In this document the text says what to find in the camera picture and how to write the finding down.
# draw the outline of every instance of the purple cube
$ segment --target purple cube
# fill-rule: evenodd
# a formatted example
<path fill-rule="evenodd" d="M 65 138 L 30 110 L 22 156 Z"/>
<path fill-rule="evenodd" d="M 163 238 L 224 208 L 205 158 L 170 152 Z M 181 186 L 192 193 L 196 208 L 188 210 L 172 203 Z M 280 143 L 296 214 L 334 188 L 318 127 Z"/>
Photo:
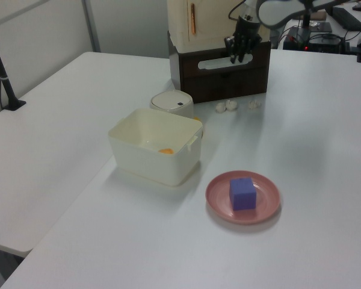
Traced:
<path fill-rule="evenodd" d="M 230 180 L 230 201 L 234 211 L 255 209 L 257 192 L 251 178 Z"/>

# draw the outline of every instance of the pink plate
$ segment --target pink plate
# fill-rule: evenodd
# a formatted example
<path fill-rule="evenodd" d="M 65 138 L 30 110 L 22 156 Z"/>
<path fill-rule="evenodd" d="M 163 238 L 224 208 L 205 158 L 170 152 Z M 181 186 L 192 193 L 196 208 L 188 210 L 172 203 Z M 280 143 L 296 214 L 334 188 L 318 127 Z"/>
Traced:
<path fill-rule="evenodd" d="M 255 209 L 233 211 L 229 197 L 230 180 L 238 178 L 253 180 L 257 191 Z M 271 217 L 280 204 L 279 192 L 273 182 L 262 175 L 245 170 L 235 170 L 215 177 L 206 188 L 206 200 L 221 218 L 237 224 L 262 222 Z"/>

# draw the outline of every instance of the dark wooden box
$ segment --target dark wooden box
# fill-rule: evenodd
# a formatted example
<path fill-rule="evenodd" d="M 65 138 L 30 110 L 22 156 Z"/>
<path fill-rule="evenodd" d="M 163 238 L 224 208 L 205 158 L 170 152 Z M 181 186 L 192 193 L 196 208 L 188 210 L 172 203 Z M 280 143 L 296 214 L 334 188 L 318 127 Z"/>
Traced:
<path fill-rule="evenodd" d="M 175 89 L 188 93 L 194 103 L 255 95 L 267 90 L 270 42 L 254 49 L 251 62 L 219 69 L 199 69 L 198 63 L 227 57 L 226 49 L 211 49 L 180 54 L 168 33 L 171 79 Z"/>

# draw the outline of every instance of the white wall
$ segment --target white wall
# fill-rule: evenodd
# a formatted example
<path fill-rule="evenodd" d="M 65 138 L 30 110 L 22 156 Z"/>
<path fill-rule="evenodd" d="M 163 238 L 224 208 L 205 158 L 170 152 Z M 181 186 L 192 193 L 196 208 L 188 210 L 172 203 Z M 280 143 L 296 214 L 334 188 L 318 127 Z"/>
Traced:
<path fill-rule="evenodd" d="M 168 58 L 166 0 L 88 0 L 100 51 Z"/>
<path fill-rule="evenodd" d="M 84 15 L 81 0 L 49 0 L 0 24 L 0 55 L 18 98 L 92 51 Z"/>

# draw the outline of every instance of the cream cabinet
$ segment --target cream cabinet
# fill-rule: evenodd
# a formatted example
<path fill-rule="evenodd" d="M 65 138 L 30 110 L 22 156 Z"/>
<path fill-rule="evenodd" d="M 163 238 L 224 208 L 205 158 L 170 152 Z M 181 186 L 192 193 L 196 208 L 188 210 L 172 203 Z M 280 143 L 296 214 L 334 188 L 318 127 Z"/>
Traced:
<path fill-rule="evenodd" d="M 170 37 L 179 53 L 224 47 L 224 38 L 234 33 L 236 22 L 228 18 L 239 0 L 167 0 Z M 233 12 L 237 18 L 239 9 Z M 263 41 L 269 30 L 261 27 Z"/>

